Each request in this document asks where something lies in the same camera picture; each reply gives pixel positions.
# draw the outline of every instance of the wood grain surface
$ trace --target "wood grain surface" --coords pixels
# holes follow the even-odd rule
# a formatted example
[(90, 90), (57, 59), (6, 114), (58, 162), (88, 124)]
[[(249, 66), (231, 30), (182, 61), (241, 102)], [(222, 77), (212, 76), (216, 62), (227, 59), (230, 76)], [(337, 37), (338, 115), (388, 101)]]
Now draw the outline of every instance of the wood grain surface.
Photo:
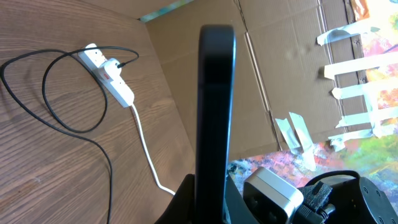
[[(39, 49), (75, 50), (89, 43), (116, 45), (140, 53), (122, 77), (133, 89), (149, 153), (160, 182), (177, 190), (194, 155), (144, 24), (78, 1), (0, 1), (0, 63)], [(126, 61), (129, 52), (104, 50)], [(57, 127), (41, 95), (42, 76), (59, 54), (20, 60), (6, 69), (18, 98)], [(59, 117), (76, 129), (100, 118), (104, 99), (74, 60), (57, 63), (47, 79), (47, 96)], [(157, 188), (130, 109), (107, 91), (108, 112), (94, 131), (114, 167), (111, 223), (154, 223), (171, 195)], [(89, 142), (54, 131), (27, 114), (0, 85), (0, 223), (105, 223), (108, 164)]]

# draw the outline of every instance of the cardboard box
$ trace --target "cardboard box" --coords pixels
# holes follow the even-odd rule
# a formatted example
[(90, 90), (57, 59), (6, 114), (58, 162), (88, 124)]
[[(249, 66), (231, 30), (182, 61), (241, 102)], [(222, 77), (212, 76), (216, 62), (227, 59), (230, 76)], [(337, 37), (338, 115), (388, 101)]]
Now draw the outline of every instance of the cardboard box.
[[(339, 75), (336, 82), (319, 74), (324, 65), (353, 59), (349, 39), (324, 47), (315, 43), (327, 28), (347, 24), (343, 1), (194, 0), (147, 23), (192, 148), (196, 146), (197, 48), (203, 24), (231, 24), (236, 33), (230, 159), (278, 150), (264, 101), (274, 118), (290, 119), (289, 112), (302, 115), (313, 142), (364, 128), (336, 129), (342, 115), (363, 113), (366, 107), (362, 98), (338, 101), (330, 95), (335, 86), (358, 84), (357, 74)], [(278, 127), (276, 132), (283, 142)]]

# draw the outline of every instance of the white power strip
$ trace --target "white power strip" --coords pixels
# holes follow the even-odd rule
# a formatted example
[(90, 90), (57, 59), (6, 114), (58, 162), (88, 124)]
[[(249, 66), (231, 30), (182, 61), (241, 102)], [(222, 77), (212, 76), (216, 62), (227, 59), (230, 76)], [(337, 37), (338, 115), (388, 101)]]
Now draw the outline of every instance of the white power strip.
[[(96, 45), (89, 44), (85, 48), (91, 47), (96, 47)], [(134, 93), (120, 77), (122, 69), (118, 68), (119, 61), (115, 58), (107, 60), (98, 49), (86, 50), (78, 55), (124, 108), (132, 106)]]

